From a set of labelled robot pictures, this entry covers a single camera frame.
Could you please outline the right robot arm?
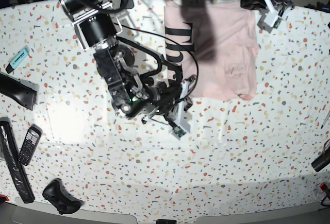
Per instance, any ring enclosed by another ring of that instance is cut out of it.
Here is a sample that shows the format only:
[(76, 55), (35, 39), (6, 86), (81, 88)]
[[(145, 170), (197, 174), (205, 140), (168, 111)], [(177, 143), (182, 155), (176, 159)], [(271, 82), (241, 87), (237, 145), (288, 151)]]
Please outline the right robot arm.
[(111, 0), (59, 0), (83, 48), (94, 48), (97, 71), (106, 81), (116, 111), (127, 118), (142, 116), (147, 122), (162, 116), (170, 133), (180, 139), (191, 127), (184, 112), (198, 76), (183, 77), (182, 68), (162, 55), (121, 37), (123, 26), (111, 16), (124, 10), (129, 0), (114, 8)]

